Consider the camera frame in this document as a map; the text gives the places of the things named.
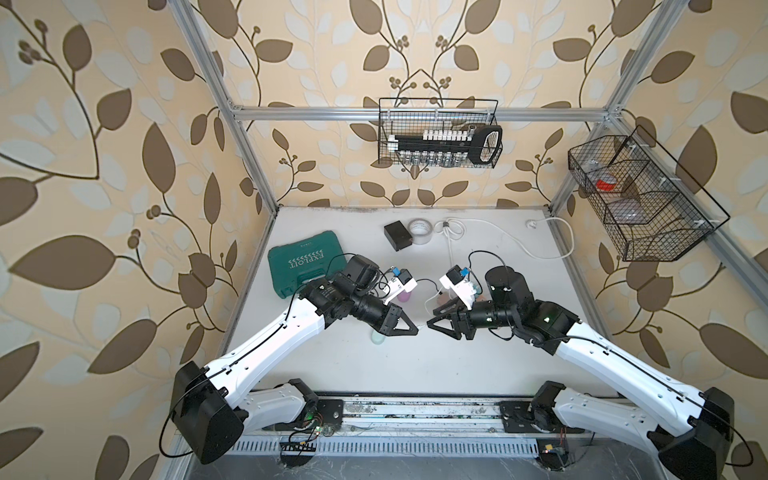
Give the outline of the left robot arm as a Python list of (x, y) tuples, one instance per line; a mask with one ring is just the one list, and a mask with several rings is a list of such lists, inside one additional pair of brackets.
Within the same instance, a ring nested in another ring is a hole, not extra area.
[(385, 337), (417, 335), (394, 300), (418, 282), (406, 269), (392, 273), (385, 297), (373, 292), (383, 272), (362, 255), (330, 276), (303, 283), (286, 310), (249, 340), (204, 366), (190, 361), (176, 373), (165, 422), (176, 427), (203, 465), (222, 457), (244, 433), (277, 424), (299, 430), (311, 425), (318, 398), (303, 381), (268, 390), (256, 385), (300, 345), (347, 317)]

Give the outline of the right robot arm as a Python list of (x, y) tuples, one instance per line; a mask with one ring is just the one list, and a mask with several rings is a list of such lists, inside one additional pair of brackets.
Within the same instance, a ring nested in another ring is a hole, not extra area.
[(582, 429), (657, 456), (678, 479), (717, 479), (729, 466), (734, 401), (722, 390), (701, 391), (672, 379), (601, 336), (570, 310), (536, 299), (523, 275), (510, 267), (489, 270), (489, 299), (479, 300), (467, 268), (453, 267), (440, 279), (456, 298), (435, 310), (427, 325), (456, 340), (479, 329), (508, 327), (515, 338), (568, 361), (628, 399), (627, 404), (545, 382), (521, 423), (542, 431)]

